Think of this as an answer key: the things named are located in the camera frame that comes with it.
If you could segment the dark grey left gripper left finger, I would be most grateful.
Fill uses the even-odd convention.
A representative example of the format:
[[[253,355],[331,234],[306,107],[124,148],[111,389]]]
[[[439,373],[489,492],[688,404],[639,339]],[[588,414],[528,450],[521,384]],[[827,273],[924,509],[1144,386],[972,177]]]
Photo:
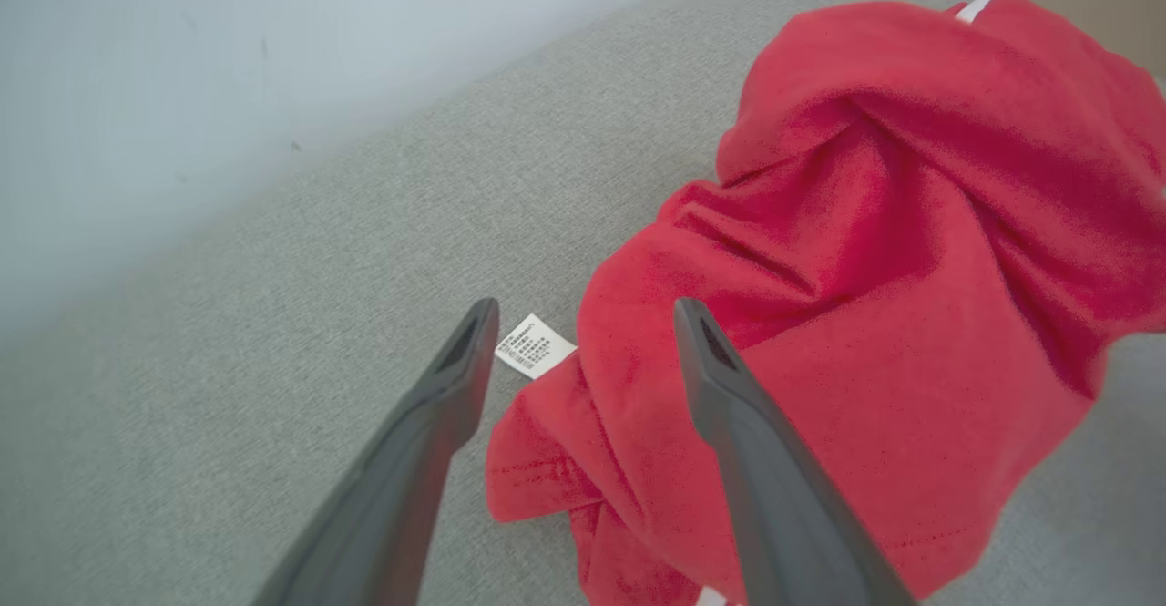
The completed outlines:
[[[340,477],[258,605],[414,605],[454,453],[477,432],[499,332],[478,300]]]

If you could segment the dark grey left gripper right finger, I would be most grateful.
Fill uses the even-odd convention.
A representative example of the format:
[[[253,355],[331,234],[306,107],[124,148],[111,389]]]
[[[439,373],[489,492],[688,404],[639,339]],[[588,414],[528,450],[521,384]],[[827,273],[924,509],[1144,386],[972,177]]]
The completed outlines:
[[[674,331],[691,423],[718,461],[747,603],[915,603],[705,304],[679,300]]]

